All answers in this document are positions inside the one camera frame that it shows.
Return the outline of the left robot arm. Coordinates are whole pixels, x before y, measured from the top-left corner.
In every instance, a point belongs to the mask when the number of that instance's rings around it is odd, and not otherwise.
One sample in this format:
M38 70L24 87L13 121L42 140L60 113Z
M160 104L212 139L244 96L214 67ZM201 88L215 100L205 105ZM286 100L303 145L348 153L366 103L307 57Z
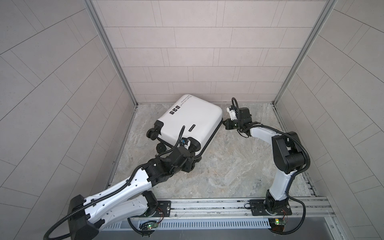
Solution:
M181 146L137 166L129 178L107 190L88 197L73 197L66 219L70 232L66 236L72 240L92 240L102 229L121 219L151 216L158 201L150 189L180 171L191 172L200 160L201 157Z

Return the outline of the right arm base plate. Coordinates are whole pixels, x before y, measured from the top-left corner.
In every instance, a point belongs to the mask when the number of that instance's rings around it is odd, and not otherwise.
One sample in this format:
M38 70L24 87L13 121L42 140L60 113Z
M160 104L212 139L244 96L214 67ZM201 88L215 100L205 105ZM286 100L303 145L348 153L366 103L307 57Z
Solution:
M249 204L253 216L292 215L288 199L282 201L275 201L273 198L264 200L254 199L250 200Z

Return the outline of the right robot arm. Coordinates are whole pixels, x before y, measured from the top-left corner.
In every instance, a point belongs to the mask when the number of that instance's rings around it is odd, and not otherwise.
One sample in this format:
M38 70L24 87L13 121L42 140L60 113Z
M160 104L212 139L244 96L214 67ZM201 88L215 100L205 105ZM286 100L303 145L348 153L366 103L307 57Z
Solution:
M226 130L237 130L248 137L254 137L270 144L277 172L265 199L266 211L275 215L287 205L289 190L297 175L310 166L310 157L296 132L282 132L260 123L240 125L239 120L223 121Z

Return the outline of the white black suitcase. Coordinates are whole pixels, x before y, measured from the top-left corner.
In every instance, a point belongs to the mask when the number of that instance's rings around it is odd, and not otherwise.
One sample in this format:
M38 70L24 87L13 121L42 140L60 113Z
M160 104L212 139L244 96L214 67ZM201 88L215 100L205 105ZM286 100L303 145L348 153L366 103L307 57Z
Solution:
M223 110L219 106L193 95L183 95L155 121L146 136L153 141L159 140L157 151L161 153L176 144L180 130L185 127L181 141L189 141L187 146L199 162L222 120Z

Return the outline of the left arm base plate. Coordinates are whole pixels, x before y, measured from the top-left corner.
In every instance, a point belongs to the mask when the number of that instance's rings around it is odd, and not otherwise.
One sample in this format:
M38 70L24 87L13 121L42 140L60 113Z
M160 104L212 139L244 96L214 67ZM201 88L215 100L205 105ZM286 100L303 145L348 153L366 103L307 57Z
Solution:
M146 211L144 214L134 216L134 218L160 218L169 217L171 211L171 201L158 201L158 205L155 209Z

